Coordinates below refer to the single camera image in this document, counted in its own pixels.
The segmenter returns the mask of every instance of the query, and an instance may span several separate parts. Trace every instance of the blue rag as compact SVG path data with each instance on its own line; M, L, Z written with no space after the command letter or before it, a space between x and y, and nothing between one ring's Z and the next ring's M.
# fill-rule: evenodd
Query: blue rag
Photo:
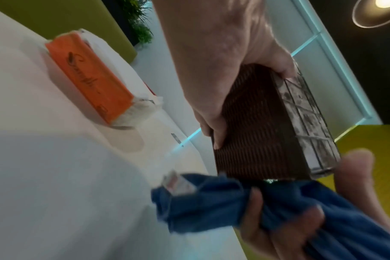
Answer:
M192 194L172 196L164 187L153 189L158 219L170 232L201 232L239 226L252 185L225 176L183 174L197 187ZM390 233L346 199L317 181L260 182L265 204L261 228L283 223L320 205L325 223L308 241L305 252L314 260L390 260Z

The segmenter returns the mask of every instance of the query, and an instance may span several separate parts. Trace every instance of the light bulb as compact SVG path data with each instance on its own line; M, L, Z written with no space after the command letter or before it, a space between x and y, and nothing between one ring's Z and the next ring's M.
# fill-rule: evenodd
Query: light bulb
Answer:
M375 0L375 5L379 8L390 8L390 0Z

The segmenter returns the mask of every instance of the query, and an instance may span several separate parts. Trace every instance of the table surface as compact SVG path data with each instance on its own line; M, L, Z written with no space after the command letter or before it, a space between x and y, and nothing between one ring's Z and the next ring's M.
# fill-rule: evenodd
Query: table surface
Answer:
M45 39L0 13L0 259L245 259L231 228L170 235L149 189L206 173L165 111L103 124Z

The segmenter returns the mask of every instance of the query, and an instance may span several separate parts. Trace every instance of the brown basket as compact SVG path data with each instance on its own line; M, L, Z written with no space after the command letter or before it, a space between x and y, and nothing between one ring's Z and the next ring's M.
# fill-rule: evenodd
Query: brown basket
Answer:
M214 151L220 174L237 179L316 179L339 152L303 77L283 80L261 65L242 66L222 114L224 146Z

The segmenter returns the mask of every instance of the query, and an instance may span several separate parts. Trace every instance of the orange and white packaging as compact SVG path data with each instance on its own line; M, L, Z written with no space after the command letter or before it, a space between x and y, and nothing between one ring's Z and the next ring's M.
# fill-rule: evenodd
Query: orange and white packaging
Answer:
M46 48L100 116L111 126L137 126L162 108L135 70L103 39L81 29Z

